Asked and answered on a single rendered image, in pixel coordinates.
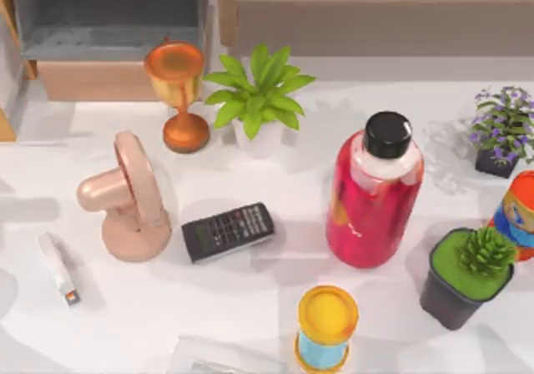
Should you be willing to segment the black calculator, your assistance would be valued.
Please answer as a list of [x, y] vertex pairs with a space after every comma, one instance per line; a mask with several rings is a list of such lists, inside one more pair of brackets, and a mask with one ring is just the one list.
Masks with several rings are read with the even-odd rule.
[[191, 221], [181, 230], [189, 258], [198, 263], [266, 241], [275, 234], [275, 223], [257, 202]]

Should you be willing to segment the green leafy plant white pot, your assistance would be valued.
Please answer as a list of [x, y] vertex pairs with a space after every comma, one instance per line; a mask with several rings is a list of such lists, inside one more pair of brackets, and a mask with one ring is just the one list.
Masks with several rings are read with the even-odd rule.
[[260, 43], [249, 58], [249, 72], [237, 58], [221, 54], [224, 69], [204, 76], [222, 87], [204, 101], [219, 106], [214, 127], [232, 126], [237, 145], [254, 158], [268, 158], [278, 151], [285, 129], [300, 129], [299, 117], [305, 111], [292, 93], [316, 77], [288, 63], [289, 57], [288, 46], [271, 53]]

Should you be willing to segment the red bottle with black cap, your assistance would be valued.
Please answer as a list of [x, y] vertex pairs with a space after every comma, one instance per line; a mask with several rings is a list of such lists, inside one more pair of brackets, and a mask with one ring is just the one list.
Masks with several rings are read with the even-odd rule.
[[424, 161], [402, 114], [381, 111], [341, 146], [335, 161], [326, 239], [335, 256], [358, 269], [397, 251], [424, 176]]

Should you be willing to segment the orange gold trophy cup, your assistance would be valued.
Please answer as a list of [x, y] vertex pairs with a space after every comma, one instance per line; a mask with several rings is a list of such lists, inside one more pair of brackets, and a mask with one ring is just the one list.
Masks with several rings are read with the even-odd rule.
[[189, 106], [199, 100], [203, 52], [191, 43], [165, 39], [146, 55], [144, 68], [159, 99], [175, 110], [163, 127], [166, 146], [181, 154], [202, 149], [209, 141], [209, 126]]

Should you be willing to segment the pink desk fan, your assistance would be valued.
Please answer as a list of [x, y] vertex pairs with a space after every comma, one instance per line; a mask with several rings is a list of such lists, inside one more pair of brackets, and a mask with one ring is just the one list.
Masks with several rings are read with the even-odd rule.
[[139, 138], [128, 131], [113, 143], [118, 166], [85, 179], [77, 189], [86, 211], [104, 211], [102, 240], [122, 261], [154, 258], [169, 243], [171, 225], [153, 167]]

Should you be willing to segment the yellow lid blue can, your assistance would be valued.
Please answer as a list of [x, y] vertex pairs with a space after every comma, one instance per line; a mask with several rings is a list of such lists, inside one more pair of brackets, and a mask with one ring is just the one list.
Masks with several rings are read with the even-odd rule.
[[300, 299], [294, 353], [306, 374], [336, 374], [345, 365], [359, 320], [355, 299], [338, 286], [316, 286]]

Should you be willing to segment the transparent glass object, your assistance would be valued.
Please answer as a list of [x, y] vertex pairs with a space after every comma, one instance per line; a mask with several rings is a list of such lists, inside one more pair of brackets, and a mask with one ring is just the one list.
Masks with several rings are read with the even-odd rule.
[[467, 119], [430, 121], [424, 129], [426, 173], [449, 195], [471, 193], [477, 187], [476, 149], [470, 134]]

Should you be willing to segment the wooden shelf unit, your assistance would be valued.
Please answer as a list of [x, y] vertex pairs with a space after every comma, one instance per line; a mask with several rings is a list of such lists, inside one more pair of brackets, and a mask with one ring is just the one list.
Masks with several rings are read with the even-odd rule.
[[534, 0], [216, 0], [224, 46], [299, 56], [534, 56]]

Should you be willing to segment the pale wooden drawer front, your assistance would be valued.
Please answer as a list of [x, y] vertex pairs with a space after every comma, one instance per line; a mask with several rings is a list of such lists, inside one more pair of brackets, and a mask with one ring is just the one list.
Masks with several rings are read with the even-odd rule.
[[39, 61], [38, 76], [54, 101], [157, 101], [140, 61]]

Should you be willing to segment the grey cabinet with dark inside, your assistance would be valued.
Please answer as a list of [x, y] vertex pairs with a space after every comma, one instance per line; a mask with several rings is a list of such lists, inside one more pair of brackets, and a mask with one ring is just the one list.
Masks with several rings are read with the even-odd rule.
[[208, 0], [13, 0], [22, 55], [141, 61], [164, 40], [204, 45]]

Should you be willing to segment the green succulent in black pot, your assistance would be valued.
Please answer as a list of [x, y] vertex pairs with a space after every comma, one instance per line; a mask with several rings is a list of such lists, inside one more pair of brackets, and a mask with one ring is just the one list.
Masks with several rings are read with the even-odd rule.
[[515, 245], [492, 227], [450, 230], [429, 254], [421, 308], [446, 329], [460, 329], [506, 287], [516, 255]]

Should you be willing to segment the white stapler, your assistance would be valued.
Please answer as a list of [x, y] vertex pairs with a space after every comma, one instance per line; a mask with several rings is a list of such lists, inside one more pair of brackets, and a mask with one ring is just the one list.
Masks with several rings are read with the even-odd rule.
[[62, 253], [49, 233], [44, 233], [38, 240], [43, 257], [47, 263], [55, 286], [68, 306], [80, 302], [77, 287], [75, 286], [68, 267], [63, 261]]

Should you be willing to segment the purple flower plant black pot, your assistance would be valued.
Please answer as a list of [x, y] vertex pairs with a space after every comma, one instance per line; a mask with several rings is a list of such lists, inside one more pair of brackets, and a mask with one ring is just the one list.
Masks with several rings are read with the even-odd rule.
[[534, 163], [534, 97], [518, 86], [484, 88], [475, 96], [470, 141], [475, 169], [507, 179], [519, 161]]

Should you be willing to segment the orange and blue can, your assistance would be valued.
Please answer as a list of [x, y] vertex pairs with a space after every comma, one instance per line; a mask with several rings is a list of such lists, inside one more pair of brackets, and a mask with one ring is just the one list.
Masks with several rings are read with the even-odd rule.
[[515, 177], [487, 225], [515, 245], [517, 261], [534, 258], [534, 170]]

